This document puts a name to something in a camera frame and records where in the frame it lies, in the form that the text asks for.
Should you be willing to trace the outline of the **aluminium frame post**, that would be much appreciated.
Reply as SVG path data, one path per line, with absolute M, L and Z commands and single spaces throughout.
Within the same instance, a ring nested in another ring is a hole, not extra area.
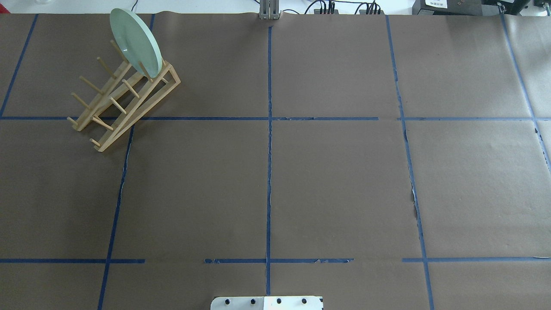
M 279 0 L 257 0 L 259 4 L 259 18 L 261 20 L 277 20 L 281 17 Z

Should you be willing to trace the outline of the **wooden dish rack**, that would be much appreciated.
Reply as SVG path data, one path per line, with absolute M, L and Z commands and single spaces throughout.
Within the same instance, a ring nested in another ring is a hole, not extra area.
M 165 59 L 161 61 L 161 71 L 157 77 L 140 72 L 129 76 L 133 66 L 124 57 L 118 44 L 114 40 L 110 43 L 122 58 L 122 63 L 113 71 L 98 57 L 98 62 L 109 74 L 108 81 L 99 88 L 80 76 L 79 79 L 97 94 L 90 102 L 85 102 L 72 93 L 71 96 L 84 107 L 84 111 L 77 119 L 67 117 L 76 131 L 84 130 L 90 123 L 98 124 L 106 130 L 99 140 L 90 139 L 99 152 L 105 151 L 181 83 L 173 65 Z

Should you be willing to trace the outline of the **black power strip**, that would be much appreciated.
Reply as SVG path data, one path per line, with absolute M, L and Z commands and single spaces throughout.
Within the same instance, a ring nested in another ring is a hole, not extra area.
M 314 13 L 312 3 L 318 3 L 321 14 L 382 15 L 380 4 L 376 0 L 306 0 L 306 12 Z

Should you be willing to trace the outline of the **light green plate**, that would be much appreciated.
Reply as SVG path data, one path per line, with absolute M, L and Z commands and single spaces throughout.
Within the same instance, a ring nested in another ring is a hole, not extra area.
M 134 12 L 114 8 L 110 12 L 110 26 L 114 39 L 129 63 L 145 76 L 156 78 L 163 57 L 157 40 L 146 23 Z

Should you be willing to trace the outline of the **white pedestal column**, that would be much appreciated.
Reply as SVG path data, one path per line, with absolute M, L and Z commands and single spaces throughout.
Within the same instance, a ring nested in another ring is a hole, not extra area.
M 211 310 L 323 310 L 321 296 L 240 296 L 217 297 Z

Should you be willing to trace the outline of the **black box device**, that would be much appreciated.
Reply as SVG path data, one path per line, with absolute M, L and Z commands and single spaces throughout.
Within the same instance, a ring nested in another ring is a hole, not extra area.
M 416 0 L 412 15 L 428 16 L 496 16 L 502 14 L 496 5 L 484 4 L 482 0 Z

